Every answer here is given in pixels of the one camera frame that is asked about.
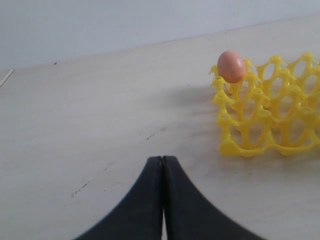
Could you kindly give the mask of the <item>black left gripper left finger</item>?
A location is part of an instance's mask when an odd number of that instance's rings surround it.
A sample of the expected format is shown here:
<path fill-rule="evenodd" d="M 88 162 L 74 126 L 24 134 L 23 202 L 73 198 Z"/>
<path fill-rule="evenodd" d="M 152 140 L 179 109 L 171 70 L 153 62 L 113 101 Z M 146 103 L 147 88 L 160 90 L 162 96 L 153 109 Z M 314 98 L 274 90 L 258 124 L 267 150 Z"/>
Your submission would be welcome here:
<path fill-rule="evenodd" d="M 153 156 L 120 203 L 77 239 L 160 240 L 162 226 L 162 158 Z"/>

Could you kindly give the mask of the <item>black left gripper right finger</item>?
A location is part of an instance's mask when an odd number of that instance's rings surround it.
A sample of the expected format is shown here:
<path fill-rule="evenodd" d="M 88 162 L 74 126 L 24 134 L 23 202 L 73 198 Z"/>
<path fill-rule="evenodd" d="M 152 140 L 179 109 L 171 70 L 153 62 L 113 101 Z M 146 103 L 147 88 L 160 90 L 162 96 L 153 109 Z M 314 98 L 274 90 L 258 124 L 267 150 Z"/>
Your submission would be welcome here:
<path fill-rule="evenodd" d="M 188 178 L 175 156 L 162 158 L 168 240 L 261 240 L 212 205 Z"/>

